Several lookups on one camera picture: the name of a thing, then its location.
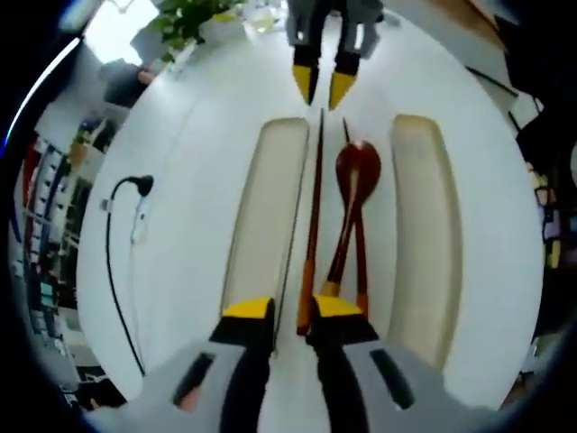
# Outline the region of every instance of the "white table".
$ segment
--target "white table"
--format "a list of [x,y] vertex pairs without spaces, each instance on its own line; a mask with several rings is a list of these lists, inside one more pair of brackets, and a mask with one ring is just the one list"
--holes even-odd
[[[466,403],[497,408],[525,358],[541,296],[543,262],[532,187],[512,133],[482,87],[435,40],[406,20],[401,24],[380,27],[382,39],[372,59],[363,62],[350,94],[325,119],[316,283],[325,277],[343,214],[332,164],[343,146],[346,115],[353,137],[362,134],[373,141],[383,160],[383,177],[364,215],[367,237],[373,238],[369,278],[383,288],[377,299],[371,294],[371,302],[382,305],[376,326],[386,331],[396,260],[389,129],[398,113],[434,118],[453,165],[464,248],[463,293],[445,383]],[[327,28],[334,29],[334,23]],[[160,76],[115,137],[82,228],[78,305],[88,342],[128,399],[138,394],[142,380],[106,280],[100,201],[124,176],[151,173],[156,178],[145,239],[131,251],[138,195],[130,186],[117,195],[111,235],[118,297],[150,370],[191,338],[208,337],[218,320],[234,221],[262,124],[304,116],[311,124],[311,143],[316,142],[336,45],[336,32],[330,29],[313,106],[302,103],[292,81],[285,34],[272,33],[224,46],[188,66],[179,78]],[[269,423],[286,431],[326,431],[328,426],[314,381],[315,356],[293,332],[314,145],[309,152],[263,431],[270,431]],[[354,288],[353,282],[347,272],[344,286]]]

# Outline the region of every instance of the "beige tray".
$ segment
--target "beige tray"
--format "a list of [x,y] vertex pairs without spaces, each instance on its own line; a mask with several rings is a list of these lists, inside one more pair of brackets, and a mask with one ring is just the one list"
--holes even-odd
[[239,206],[221,309],[263,296],[281,301],[307,140],[302,118],[262,127]]
[[391,147],[398,252],[388,337],[441,369],[462,286],[461,216],[453,172],[441,131],[429,118],[397,116]]

